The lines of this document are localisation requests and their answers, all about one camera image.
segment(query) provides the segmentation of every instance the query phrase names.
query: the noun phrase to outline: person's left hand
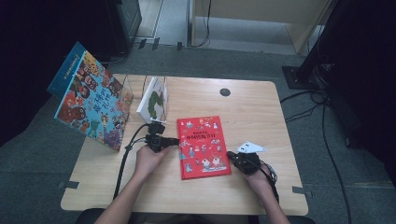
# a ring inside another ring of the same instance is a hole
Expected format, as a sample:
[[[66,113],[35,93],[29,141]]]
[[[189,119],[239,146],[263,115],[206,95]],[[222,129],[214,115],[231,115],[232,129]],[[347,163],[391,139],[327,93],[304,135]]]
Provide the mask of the person's left hand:
[[[169,152],[170,147],[162,149],[155,153],[149,146],[143,146],[136,152],[136,164],[134,167],[134,175],[142,179],[147,179],[149,175],[157,168],[163,157]]]

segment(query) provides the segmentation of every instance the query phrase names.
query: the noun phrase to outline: colorful book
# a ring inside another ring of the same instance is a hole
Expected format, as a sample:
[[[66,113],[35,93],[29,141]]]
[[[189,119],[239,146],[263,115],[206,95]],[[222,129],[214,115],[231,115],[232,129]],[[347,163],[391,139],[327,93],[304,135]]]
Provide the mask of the colorful book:
[[[177,128],[182,179],[231,173],[219,116],[178,119]]]
[[[166,78],[161,82],[159,78],[153,77],[136,109],[136,113],[146,123],[152,121],[165,122],[166,100]]]
[[[77,42],[48,87],[62,99],[55,118],[120,150],[133,100],[132,89],[121,82]]]

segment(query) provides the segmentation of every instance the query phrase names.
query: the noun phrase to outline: white card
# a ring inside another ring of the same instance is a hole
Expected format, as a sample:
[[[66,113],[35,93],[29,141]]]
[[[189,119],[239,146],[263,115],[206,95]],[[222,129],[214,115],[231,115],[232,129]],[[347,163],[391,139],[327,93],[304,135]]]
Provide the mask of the white card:
[[[251,143],[251,142],[246,142],[246,143],[244,143],[244,145],[240,146],[237,149],[238,152],[243,152],[243,153],[261,152],[261,151],[265,151],[265,150],[266,150],[265,147],[261,147],[254,143]]]

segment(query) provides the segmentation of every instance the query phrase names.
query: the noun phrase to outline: red cover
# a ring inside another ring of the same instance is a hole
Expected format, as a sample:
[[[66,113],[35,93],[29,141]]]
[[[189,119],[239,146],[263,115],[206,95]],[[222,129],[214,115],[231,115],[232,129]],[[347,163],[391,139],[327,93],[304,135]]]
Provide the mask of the red cover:
[[[229,175],[220,117],[178,119],[181,178]]]

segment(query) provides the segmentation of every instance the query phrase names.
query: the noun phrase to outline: book cover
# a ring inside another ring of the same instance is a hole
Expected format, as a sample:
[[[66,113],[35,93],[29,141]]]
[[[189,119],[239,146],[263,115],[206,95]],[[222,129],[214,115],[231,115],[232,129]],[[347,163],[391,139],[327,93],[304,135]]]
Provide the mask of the book cover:
[[[177,128],[182,179],[231,173],[219,116],[178,119]]]
[[[164,122],[166,94],[166,78],[161,82],[157,77],[153,77],[136,109],[136,113],[146,123],[151,123],[154,120]]]
[[[133,93],[77,43],[48,87],[62,95],[55,118],[120,150]]]

